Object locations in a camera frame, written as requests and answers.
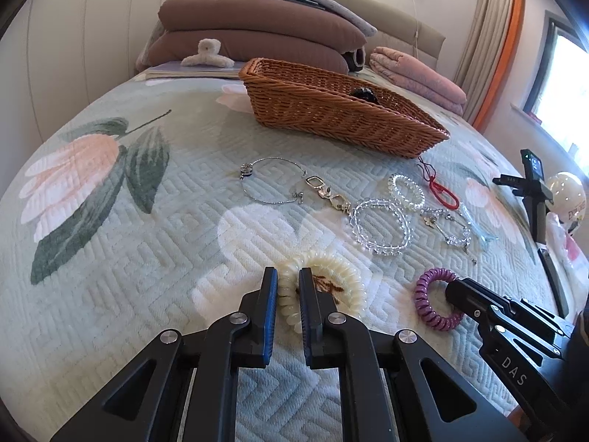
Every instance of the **metal screw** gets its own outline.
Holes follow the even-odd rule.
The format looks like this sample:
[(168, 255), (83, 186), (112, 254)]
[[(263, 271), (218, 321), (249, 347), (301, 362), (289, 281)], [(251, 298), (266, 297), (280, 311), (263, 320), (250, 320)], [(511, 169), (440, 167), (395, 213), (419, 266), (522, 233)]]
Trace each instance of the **metal screw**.
[(399, 333), (399, 340), (405, 344), (413, 344), (413, 342), (417, 341), (417, 334), (412, 330), (403, 329)]
[(234, 312), (229, 316), (231, 324), (243, 324), (247, 322), (247, 316), (243, 312)]
[(164, 344), (172, 344), (178, 340), (178, 333), (175, 330), (166, 330), (160, 335), (160, 341)]
[(346, 322), (346, 315), (342, 314), (341, 312), (332, 312), (328, 316), (328, 321), (332, 324), (343, 324)]

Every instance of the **beige headboard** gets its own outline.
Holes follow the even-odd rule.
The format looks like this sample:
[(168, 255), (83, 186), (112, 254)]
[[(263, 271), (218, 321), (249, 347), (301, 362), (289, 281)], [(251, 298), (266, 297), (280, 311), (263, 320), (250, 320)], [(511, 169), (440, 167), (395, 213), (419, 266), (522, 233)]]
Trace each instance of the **beige headboard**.
[(446, 37), (430, 26), (424, 25), (412, 16), (376, 0), (334, 0), (353, 11), (378, 29), (375, 36), (368, 38), (366, 54), (375, 46), (387, 46), (417, 56), (415, 32), (419, 30), (417, 48), (419, 59), (435, 69), (438, 56)]

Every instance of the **white balloon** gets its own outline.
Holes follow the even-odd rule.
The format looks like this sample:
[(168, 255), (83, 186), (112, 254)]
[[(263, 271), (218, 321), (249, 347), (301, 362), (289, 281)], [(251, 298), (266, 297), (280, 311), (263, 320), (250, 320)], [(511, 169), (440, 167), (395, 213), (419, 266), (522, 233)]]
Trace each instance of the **white balloon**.
[(587, 207), (587, 196), (581, 180), (570, 172), (559, 172), (546, 181), (553, 193), (553, 200), (547, 201), (548, 208), (558, 215), (569, 234), (581, 224)]

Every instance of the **red tassel cord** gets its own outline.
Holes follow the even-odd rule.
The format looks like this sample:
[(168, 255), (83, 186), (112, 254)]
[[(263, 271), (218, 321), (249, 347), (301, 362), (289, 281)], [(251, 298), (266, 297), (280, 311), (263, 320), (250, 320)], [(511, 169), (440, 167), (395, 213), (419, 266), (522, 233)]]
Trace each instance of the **red tassel cord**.
[[(452, 191), (436, 181), (436, 169), (431, 164), (425, 162), (421, 156), (419, 157), (419, 162), (421, 164), (418, 163), (417, 165), (421, 168), (423, 179), (428, 181), (429, 189), (434, 193), (435, 198), (448, 209), (452, 211), (457, 210), (458, 206), (460, 206), (460, 201)], [(450, 201), (442, 198), (444, 194), (448, 195)]]

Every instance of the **beige curtain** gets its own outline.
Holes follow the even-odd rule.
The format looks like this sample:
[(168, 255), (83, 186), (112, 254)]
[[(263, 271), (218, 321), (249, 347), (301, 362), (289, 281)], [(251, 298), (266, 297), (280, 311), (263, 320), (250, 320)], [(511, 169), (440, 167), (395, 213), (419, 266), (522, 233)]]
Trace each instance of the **beige curtain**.
[(466, 49), (454, 82), (464, 90), (468, 102), (464, 119), (476, 118), (497, 69), (507, 37), (513, 0), (478, 0)]

